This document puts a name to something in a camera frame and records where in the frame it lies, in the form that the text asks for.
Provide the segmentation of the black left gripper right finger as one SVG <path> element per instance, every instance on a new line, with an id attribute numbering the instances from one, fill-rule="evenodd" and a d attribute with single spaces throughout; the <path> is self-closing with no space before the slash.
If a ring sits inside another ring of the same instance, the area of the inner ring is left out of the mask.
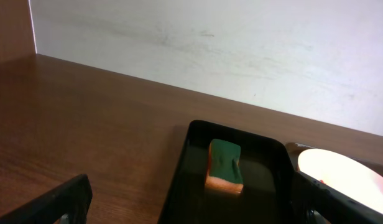
<path id="1" fill-rule="evenodd" d="M 295 223 L 383 224 L 383 214 L 302 172 L 295 172 L 291 205 Z"/>

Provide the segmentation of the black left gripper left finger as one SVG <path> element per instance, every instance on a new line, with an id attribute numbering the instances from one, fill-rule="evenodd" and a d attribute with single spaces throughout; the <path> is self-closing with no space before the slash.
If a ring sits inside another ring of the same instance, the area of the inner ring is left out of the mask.
<path id="1" fill-rule="evenodd" d="M 0 217 L 2 224 L 85 224 L 93 198 L 86 174 L 80 174 Z"/>

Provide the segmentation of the white plate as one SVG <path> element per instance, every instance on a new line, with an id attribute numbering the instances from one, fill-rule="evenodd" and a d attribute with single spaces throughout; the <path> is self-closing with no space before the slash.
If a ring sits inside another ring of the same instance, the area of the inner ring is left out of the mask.
<path id="1" fill-rule="evenodd" d="M 349 157 L 324 149 L 298 156 L 298 170 L 383 214 L 383 176 Z"/>

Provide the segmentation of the green orange sponge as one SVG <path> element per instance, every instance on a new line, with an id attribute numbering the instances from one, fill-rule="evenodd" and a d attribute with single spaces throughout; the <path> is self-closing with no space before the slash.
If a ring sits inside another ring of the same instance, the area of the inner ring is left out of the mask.
<path id="1" fill-rule="evenodd" d="M 230 194 L 240 194 L 244 181 L 239 168 L 241 147 L 237 144 L 213 139 L 208 148 L 208 167 L 205 187 Z"/>

